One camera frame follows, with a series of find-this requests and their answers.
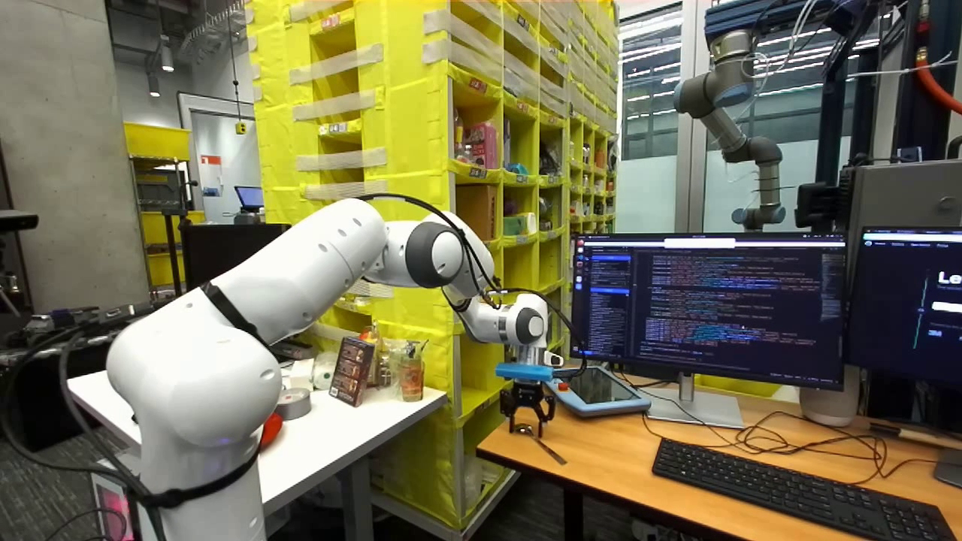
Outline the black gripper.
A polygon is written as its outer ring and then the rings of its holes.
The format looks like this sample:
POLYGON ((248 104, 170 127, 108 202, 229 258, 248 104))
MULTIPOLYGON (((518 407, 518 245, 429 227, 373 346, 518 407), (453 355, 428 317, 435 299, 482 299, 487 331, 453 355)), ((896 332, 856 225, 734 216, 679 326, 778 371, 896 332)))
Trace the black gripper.
POLYGON ((557 410, 540 381, 512 381, 507 386, 498 390, 498 407, 507 414, 507 432, 514 436, 519 436, 518 410, 531 407, 539 440, 545 436, 546 420, 557 410))

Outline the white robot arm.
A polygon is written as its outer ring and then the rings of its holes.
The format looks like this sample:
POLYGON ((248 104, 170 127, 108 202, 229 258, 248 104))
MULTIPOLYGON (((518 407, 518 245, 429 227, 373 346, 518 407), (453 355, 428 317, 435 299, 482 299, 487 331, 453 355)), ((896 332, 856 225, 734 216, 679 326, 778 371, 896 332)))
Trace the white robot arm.
POLYGON ((267 541, 254 461, 278 399, 272 346, 355 283, 435 288, 471 339, 512 349, 504 377, 550 376, 546 299, 498 307, 493 254, 460 216, 390 223, 369 195, 338 199, 115 335, 104 368, 141 431, 155 541, 267 541))

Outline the grey background robot arm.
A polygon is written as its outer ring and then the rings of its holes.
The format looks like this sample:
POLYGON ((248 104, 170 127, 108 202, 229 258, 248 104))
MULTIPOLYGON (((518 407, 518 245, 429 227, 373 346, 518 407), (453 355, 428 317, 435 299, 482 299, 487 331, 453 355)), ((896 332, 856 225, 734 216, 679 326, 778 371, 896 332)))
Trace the grey background robot arm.
POLYGON ((730 218, 745 231, 763 231, 785 218, 781 146, 766 136, 749 136, 730 107, 754 89, 754 42, 749 29, 727 29, 710 42, 710 68, 675 88, 674 107, 705 127, 723 163, 756 167, 756 204, 735 208, 730 218))

